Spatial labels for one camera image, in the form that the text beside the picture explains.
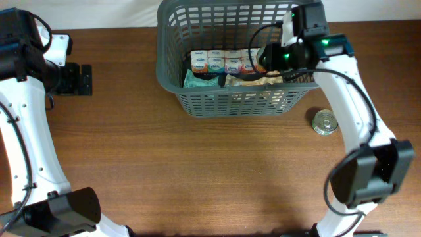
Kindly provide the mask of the teal snack wrapper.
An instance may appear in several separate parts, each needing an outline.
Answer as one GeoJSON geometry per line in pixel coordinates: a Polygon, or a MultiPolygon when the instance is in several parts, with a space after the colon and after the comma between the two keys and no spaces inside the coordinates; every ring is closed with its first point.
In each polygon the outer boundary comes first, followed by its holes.
{"type": "MultiPolygon", "coordinates": [[[[205,75],[205,79],[196,77],[192,70],[187,70],[184,78],[183,89],[186,88],[204,88],[204,87],[215,87],[219,86],[219,76],[217,75],[205,75]]],[[[214,100],[214,95],[186,95],[182,94],[183,97],[190,97],[192,99],[211,99],[214,100]]]]}

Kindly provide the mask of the white tissue pack strip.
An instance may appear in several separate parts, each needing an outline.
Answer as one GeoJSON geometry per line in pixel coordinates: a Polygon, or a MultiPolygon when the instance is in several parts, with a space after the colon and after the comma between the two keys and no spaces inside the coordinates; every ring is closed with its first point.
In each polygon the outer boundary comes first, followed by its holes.
{"type": "Polygon", "coordinates": [[[191,70],[200,74],[253,74],[255,68],[258,73],[265,73],[258,64],[258,51],[259,48],[191,51],[191,70]]]}

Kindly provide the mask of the grey plastic basket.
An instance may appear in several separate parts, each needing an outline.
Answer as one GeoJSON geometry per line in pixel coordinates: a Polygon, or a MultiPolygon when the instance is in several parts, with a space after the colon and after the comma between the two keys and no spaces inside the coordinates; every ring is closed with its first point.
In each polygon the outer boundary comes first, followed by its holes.
{"type": "Polygon", "coordinates": [[[184,81],[195,50],[240,50],[249,43],[264,47],[281,40],[279,29],[265,29],[291,9],[308,4],[294,1],[166,0],[158,8],[156,75],[160,85],[175,94],[184,111],[194,117],[280,115],[308,91],[318,88],[309,75],[292,76],[283,84],[185,88],[184,81]]]}

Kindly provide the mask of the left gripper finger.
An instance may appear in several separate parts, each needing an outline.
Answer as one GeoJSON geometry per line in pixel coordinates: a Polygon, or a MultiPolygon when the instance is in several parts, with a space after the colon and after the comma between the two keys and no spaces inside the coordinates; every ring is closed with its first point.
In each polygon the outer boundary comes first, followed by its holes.
{"type": "Polygon", "coordinates": [[[81,95],[92,95],[92,67],[91,65],[81,66],[81,95]]]}
{"type": "Polygon", "coordinates": [[[79,95],[79,79],[80,79],[80,66],[77,63],[66,64],[67,72],[67,92],[72,95],[79,95]]]}

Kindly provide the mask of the tan paper bag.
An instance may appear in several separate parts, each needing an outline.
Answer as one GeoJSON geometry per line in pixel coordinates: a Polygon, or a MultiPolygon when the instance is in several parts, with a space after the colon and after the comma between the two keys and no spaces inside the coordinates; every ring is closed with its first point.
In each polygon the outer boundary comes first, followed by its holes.
{"type": "MultiPolygon", "coordinates": [[[[284,80],[281,76],[274,78],[269,78],[267,76],[258,76],[254,74],[243,75],[243,79],[239,76],[227,75],[224,87],[241,87],[241,86],[273,86],[278,84],[283,84],[284,80]]],[[[267,100],[271,103],[278,104],[284,95],[284,91],[280,90],[279,92],[246,92],[245,94],[234,94],[232,99],[234,101],[251,101],[253,98],[256,100],[267,100]]]]}

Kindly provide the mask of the tin can green label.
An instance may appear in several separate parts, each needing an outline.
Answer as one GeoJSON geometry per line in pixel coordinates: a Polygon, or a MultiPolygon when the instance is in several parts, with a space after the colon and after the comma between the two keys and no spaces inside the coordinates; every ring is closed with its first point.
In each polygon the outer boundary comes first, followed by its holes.
{"type": "Polygon", "coordinates": [[[339,126],[334,113],[327,109],[318,111],[312,119],[311,125],[313,130],[322,136],[332,134],[339,126]]]}

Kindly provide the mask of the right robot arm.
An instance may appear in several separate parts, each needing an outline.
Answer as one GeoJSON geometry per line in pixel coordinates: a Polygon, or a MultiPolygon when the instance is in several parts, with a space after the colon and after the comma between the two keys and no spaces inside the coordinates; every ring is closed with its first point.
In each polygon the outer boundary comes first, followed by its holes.
{"type": "Polygon", "coordinates": [[[369,212],[396,194],[414,159],[412,144],[399,141],[376,111],[343,34],[331,34],[324,6],[310,1],[277,22],[282,40],[259,51],[259,64],[276,76],[311,74],[341,129],[345,157],[324,183],[328,207],[310,236],[353,236],[369,212]]]}

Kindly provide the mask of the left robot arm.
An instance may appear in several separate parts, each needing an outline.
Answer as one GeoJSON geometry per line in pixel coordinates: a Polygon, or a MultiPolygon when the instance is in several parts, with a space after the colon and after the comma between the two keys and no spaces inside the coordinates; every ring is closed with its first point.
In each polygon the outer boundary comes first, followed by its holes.
{"type": "Polygon", "coordinates": [[[1,136],[13,210],[1,232],[15,236],[132,236],[107,218],[93,188],[73,190],[55,151],[47,112],[55,95],[91,95],[90,65],[69,63],[72,39],[39,16],[1,11],[1,136]]]}

